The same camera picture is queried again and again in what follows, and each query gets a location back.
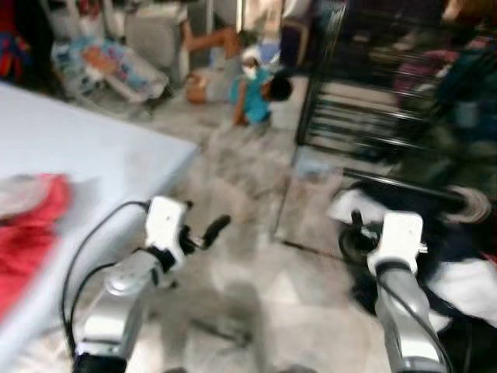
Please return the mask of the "red and white garment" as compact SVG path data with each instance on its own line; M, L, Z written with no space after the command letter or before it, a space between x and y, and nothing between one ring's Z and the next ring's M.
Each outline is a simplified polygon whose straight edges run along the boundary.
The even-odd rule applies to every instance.
M0 179L0 320L14 308L57 245L57 222L72 204L65 174Z

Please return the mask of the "person lying on floor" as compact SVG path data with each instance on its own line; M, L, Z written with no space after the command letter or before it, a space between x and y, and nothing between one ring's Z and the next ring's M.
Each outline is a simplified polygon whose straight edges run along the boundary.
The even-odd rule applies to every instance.
M188 20L180 23L180 29L186 52L221 53L219 63L189 71L185 85L186 99L192 104L228 102L231 86L241 71L242 46L237 31L226 27L197 36Z

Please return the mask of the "colourful printed bag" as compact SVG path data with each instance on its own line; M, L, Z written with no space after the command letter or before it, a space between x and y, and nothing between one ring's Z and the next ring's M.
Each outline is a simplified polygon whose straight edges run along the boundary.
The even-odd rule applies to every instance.
M125 102L159 99L169 85L164 72L116 40L78 37L53 46L50 60L72 95L110 89Z

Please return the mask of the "child in teal shirt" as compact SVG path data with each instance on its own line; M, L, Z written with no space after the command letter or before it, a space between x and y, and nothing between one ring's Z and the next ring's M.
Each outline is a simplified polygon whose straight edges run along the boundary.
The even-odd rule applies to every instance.
M271 122L271 103L286 102L294 95L294 82L284 72L272 72L262 62L258 47L238 55L235 80L230 89L233 125L262 127Z

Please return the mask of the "black metal drying rack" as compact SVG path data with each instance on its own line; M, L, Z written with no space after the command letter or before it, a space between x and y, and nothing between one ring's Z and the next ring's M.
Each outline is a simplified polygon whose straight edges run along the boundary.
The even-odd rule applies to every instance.
M492 0L321 0L296 139L352 166L493 195Z

